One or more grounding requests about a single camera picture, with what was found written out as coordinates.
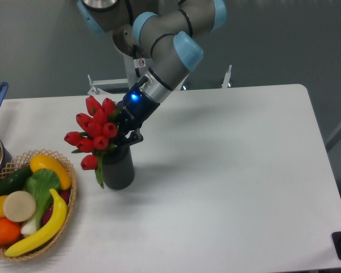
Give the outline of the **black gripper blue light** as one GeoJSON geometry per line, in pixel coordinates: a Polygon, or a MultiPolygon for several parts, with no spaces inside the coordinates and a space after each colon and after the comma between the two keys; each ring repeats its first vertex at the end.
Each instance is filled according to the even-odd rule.
{"type": "Polygon", "coordinates": [[[119,109],[116,117],[119,133],[128,134],[131,131],[129,136],[119,138],[117,146],[131,146],[142,142],[144,138],[140,128],[159,106],[160,103],[148,96],[138,83],[134,84],[116,106],[119,109]]]}

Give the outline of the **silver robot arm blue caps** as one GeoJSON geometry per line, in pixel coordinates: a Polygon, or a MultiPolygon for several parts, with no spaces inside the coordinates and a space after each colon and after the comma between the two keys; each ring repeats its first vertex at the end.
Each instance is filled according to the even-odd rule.
{"type": "Polygon", "coordinates": [[[203,59],[194,36],[225,24],[223,1],[179,1],[178,10],[155,14],[150,1],[77,1],[77,7],[95,33],[129,25],[133,40],[152,64],[118,102],[118,146],[141,142],[143,122],[203,59]]]}

